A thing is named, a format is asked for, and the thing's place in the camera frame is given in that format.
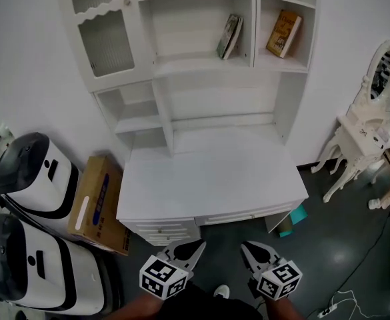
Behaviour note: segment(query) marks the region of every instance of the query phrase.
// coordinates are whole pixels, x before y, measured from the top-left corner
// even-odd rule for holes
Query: white vanity table
[[[347,160],[344,173],[324,195],[324,203],[327,203],[338,189],[343,189],[350,180],[357,179],[368,166],[382,160],[384,151],[390,149],[390,78],[381,94],[374,100],[371,99],[372,82],[385,53],[390,53],[390,41],[381,44],[374,54],[360,92],[347,114],[338,116],[341,126],[326,144],[319,164],[311,168],[312,173],[318,172],[335,151],[339,151],[339,157],[331,174],[336,172],[343,159]]]

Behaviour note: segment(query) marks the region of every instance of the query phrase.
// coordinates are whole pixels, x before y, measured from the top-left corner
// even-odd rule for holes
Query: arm
[[[143,293],[124,308],[108,315],[105,320],[150,320],[155,319],[163,301],[151,294]]]
[[[286,297],[276,301],[265,297],[264,300],[270,320],[305,320]]]

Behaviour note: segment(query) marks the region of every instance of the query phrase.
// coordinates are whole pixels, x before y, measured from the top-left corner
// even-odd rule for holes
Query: cardboard box
[[[128,255],[130,231],[116,220],[122,170],[107,157],[90,157],[67,230],[100,249]]]

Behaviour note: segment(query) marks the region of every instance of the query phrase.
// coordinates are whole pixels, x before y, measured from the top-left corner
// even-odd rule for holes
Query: white cable
[[[354,301],[354,302],[355,302],[355,307],[353,308],[352,313],[350,314],[349,320],[351,320],[351,318],[352,318],[352,316],[353,316],[353,314],[354,314],[356,308],[358,308],[359,313],[360,313],[363,317],[365,317],[365,318],[367,318],[367,319],[370,319],[370,318],[372,318],[372,317],[385,317],[385,316],[386,316],[386,315],[365,315],[364,313],[362,313],[362,310],[361,310],[360,306],[357,304],[357,300],[356,300],[356,298],[355,298],[355,294],[354,294],[354,292],[353,292],[352,290],[349,290],[349,291],[338,291],[338,294],[347,294],[347,293],[351,293],[352,296],[353,296],[353,298],[341,300],[341,301],[337,302],[335,305],[338,305],[338,304],[340,304],[340,303],[342,303],[342,302],[345,302],[345,301]],[[332,299],[331,299],[331,305],[334,305],[334,304],[333,304],[333,300],[334,300],[334,296],[333,296]]]

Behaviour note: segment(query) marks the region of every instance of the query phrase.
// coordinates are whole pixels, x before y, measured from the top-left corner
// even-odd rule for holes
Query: sneaker
[[[226,285],[221,285],[214,291],[214,297],[222,297],[228,299],[230,296],[230,288]]]
[[[380,202],[380,199],[372,199],[368,202],[368,208],[370,210],[374,209],[380,209],[382,208],[383,210],[386,210],[390,205],[390,198],[386,198],[383,200],[383,202]]]
[[[379,209],[380,208],[380,199],[371,199],[368,202],[368,208],[370,210]]]

